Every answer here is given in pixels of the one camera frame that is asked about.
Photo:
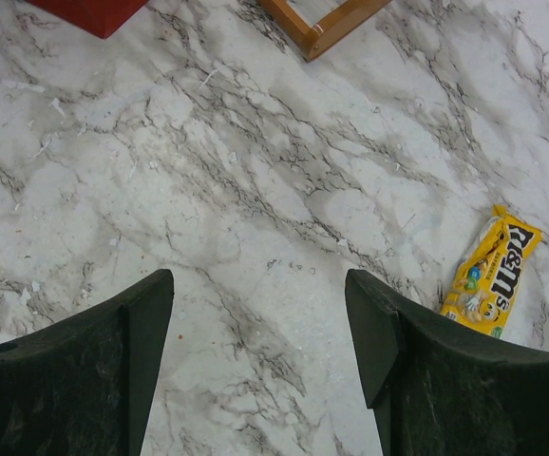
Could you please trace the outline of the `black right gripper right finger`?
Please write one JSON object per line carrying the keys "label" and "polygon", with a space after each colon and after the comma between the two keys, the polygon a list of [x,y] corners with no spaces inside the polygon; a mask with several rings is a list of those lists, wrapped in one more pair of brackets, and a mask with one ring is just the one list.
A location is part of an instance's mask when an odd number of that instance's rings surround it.
{"label": "black right gripper right finger", "polygon": [[363,270],[345,281],[386,455],[549,455],[549,352],[475,332]]}

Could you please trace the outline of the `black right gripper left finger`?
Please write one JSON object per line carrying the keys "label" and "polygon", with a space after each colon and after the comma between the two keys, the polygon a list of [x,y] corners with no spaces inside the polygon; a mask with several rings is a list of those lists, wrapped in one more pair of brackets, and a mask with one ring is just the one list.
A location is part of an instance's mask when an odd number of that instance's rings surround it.
{"label": "black right gripper left finger", "polygon": [[0,455],[138,455],[171,318],[160,269],[0,344]]}

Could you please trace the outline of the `yellow M&M's packet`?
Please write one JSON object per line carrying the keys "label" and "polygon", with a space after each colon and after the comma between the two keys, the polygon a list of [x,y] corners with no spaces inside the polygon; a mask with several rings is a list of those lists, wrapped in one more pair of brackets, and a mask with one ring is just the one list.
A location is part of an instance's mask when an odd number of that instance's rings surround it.
{"label": "yellow M&M's packet", "polygon": [[513,309],[525,261],[541,241],[541,230],[493,207],[457,268],[440,314],[495,338]]}

